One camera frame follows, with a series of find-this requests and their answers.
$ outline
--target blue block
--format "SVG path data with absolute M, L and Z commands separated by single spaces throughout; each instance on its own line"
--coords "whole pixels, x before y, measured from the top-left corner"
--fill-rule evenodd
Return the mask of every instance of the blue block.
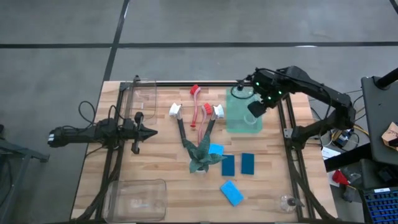
M 242 174 L 254 174 L 254 154 L 242 153 Z
M 223 155 L 226 158 L 221 161 L 221 175 L 235 176 L 235 156 Z
M 210 144 L 209 154 L 223 155 L 223 153 L 224 153 L 224 146 L 217 144 Z
M 232 206 L 237 206 L 243 200 L 243 194 L 235 187 L 232 181 L 227 181 L 220 187 L 220 190 L 224 193 L 225 197 L 228 198 Z

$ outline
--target black metal frame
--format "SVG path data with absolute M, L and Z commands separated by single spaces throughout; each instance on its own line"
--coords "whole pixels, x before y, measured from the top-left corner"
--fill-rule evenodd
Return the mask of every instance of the black metal frame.
M 226 82 L 157 82 L 156 85 L 158 87 L 170 87 L 170 86 L 180 86 L 180 87 L 189 87 L 192 86 L 194 84 L 199 84 L 200 86 L 225 86 L 225 87 L 229 87 L 229 86 L 234 86 L 235 84 L 237 84 L 237 81 L 226 81 Z M 120 83 L 119 86 L 119 94 L 118 94 L 118 100 L 116 103 L 116 107 L 118 110 L 120 110 L 121 108 L 121 103 L 123 101 L 123 97 L 124 97 L 124 91 L 128 88 L 128 87 L 140 87 L 140 86 L 145 86 L 145 84 L 140 85 L 139 82 L 130 82 L 130 83 Z M 295 122 L 295 117 L 294 117 L 294 111 L 293 111 L 293 106 L 292 106 L 292 101 L 290 99 L 290 96 L 288 95 L 286 97 L 286 105 L 287 105 L 287 111 L 289 113 L 289 118 L 290 118 L 290 125 L 291 127 L 296 126 L 296 122 Z M 278 104 L 278 111 L 279 111 L 279 118 L 280 118 L 280 124 L 281 124 L 281 128 L 282 128 L 282 132 L 285 128 L 287 128 L 286 125 L 286 119 L 285 119 L 285 115 L 284 115 L 284 109 L 282 106 L 282 102 L 280 101 Z M 313 205 L 314 200 L 316 200 L 315 196 L 310 192 L 309 190 L 309 186 L 308 186 L 308 178 L 307 178 L 307 173 L 305 170 L 305 164 L 304 164 L 304 159 L 303 159 L 303 154 L 301 151 L 296 151 L 297 154 L 297 162 L 298 162 L 298 167 L 299 167 L 299 171 L 297 171 L 297 169 L 295 168 L 294 165 L 294 160 L 293 160 L 293 155 L 292 152 L 293 150 L 288 147 L 287 141 L 288 139 L 283 135 L 284 137 L 284 142 L 285 142 L 285 151 L 286 151 L 286 156 L 287 156 L 287 163 L 288 163 L 288 167 L 289 167 L 289 174 L 290 174 L 290 181 L 292 184 L 292 193 L 293 196 L 296 198 L 300 198 L 300 194 L 299 194 L 299 188 L 298 185 L 301 186 L 302 190 L 305 192 L 304 197 L 307 203 L 307 209 L 308 209 L 308 215 L 309 218 L 305 218 L 303 217 L 303 211 L 301 207 L 297 207 L 296 209 L 296 214 L 297 214 L 297 221 L 298 222 L 306 222 L 306 223 L 349 223 L 349 222 L 342 222 L 339 220 L 330 220 L 328 219 L 328 216 L 325 215 L 321 215 L 321 213 L 319 213 L 321 215 L 322 218 L 324 218 L 325 220 L 319 220 L 316 219 L 315 216 L 315 211 L 314 208 L 316 208 L 315 205 Z M 118 174 L 120 173 L 121 170 L 121 161 L 122 161 L 122 157 L 123 157 L 123 148 L 124 148 L 124 141 L 121 142 L 120 145 L 120 149 L 118 149 L 118 155 L 117 155 L 117 159 L 116 159 L 116 163 L 115 163 L 115 167 L 113 169 L 112 172 L 117 172 Z M 106 156 L 106 161 L 105 161 L 105 165 L 104 165 L 104 174 L 103 174 L 103 178 L 102 178 L 102 184 L 101 184 L 101 190 L 106 190 L 106 188 L 108 187 L 106 183 L 108 183 L 109 180 L 109 172 L 110 172 L 110 168 L 111 168 L 111 161 L 112 161 L 112 156 L 113 156 L 113 150 L 108 150 L 107 156 Z M 100 205 L 100 207 L 97 209 L 96 211 L 96 215 L 95 215 L 95 220 L 98 221 L 98 223 L 103 222 L 103 219 L 101 217 L 101 212 L 102 212 L 102 207 L 103 207 L 103 201 Z M 82 223 L 95 223 L 95 220 L 85 220 Z
M 19 168 L 17 177 L 11 183 L 11 189 L 6 195 L 6 201 L 4 202 L 4 210 L 0 216 L 0 224 L 9 223 L 9 217 L 14 208 L 15 202 L 17 200 L 18 191 L 22 187 L 22 183 L 24 181 L 24 176 L 26 174 L 30 159 L 38 159 L 40 162 L 47 162 L 49 160 L 49 155 L 42 154 L 32 149 L 28 149 L 26 147 L 21 147 L 12 143 L 7 142 L 6 140 L 0 139 L 0 150 L 5 153 L 2 154 L 4 156 L 17 156 L 22 158 L 22 164 Z

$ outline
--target red toothbrush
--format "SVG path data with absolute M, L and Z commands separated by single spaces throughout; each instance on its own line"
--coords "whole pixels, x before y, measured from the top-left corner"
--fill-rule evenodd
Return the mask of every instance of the red toothbrush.
M 191 95 L 193 95 L 193 102 L 195 104 L 195 112 L 193 114 L 192 124 L 191 124 L 191 127 L 193 127 L 193 128 L 196 127 L 195 122 L 197 121 L 197 116 L 198 116 L 197 96 L 198 96 L 199 92 L 200 92 L 200 87 L 198 85 L 194 85 L 190 91 Z
M 203 123 L 206 121 L 207 115 L 212 114 L 211 106 L 208 103 L 205 103 L 201 107 L 201 110 L 203 112 L 203 119 L 201 120 L 201 124 L 200 124 L 199 131 L 198 131 L 198 145 L 201 142 L 201 140 L 203 139 L 203 133 L 201 131 L 201 127 L 203 126 Z

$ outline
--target clear plastic container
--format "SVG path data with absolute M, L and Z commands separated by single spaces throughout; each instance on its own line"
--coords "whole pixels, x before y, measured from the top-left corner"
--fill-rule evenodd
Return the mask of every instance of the clear plastic container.
M 103 218 L 108 223 L 161 221 L 166 208 L 164 180 L 114 181 L 105 196 Z

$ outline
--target wooden table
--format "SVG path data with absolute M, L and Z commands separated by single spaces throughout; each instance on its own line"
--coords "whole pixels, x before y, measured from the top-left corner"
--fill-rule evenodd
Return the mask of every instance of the wooden table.
M 96 121 L 105 119 L 109 107 L 116 104 L 119 84 L 120 82 L 104 82 Z M 211 142 L 224 145 L 225 154 L 235 155 L 234 177 L 221 176 L 221 164 L 210 166 L 207 174 L 190 174 L 190 158 L 182 146 L 177 122 L 169 116 L 172 103 L 182 104 L 187 138 L 194 144 L 197 143 L 197 130 L 189 125 L 193 114 L 193 100 L 189 90 L 187 87 L 157 88 L 157 122 L 154 125 L 144 125 L 159 133 L 140 143 L 139 155 L 131 152 L 131 142 L 126 143 L 120 180 L 164 179 L 168 198 L 164 222 L 297 221 L 295 213 L 286 214 L 279 210 L 280 196 L 292 195 L 292 188 L 277 108 L 267 110 L 262 117 L 263 129 L 258 134 L 231 134 L 226 131 L 226 120 L 216 121 L 210 136 Z M 226 87 L 204 87 L 199 99 L 199 105 L 222 104 L 228 116 L 225 105 Z M 313 123 L 307 96 L 297 93 L 291 99 L 297 125 Z M 201 114 L 198 115 L 198 120 L 201 121 Z M 90 144 L 88 152 L 99 146 Z M 242 152 L 255 154 L 254 175 L 241 174 Z M 326 210 L 337 217 L 320 148 L 307 145 L 303 157 L 311 190 Z M 105 158 L 106 150 L 103 150 L 85 160 L 72 218 L 79 216 L 98 193 Z M 228 179 L 244 195 L 244 200 L 237 207 L 232 207 L 220 191 L 220 186 Z

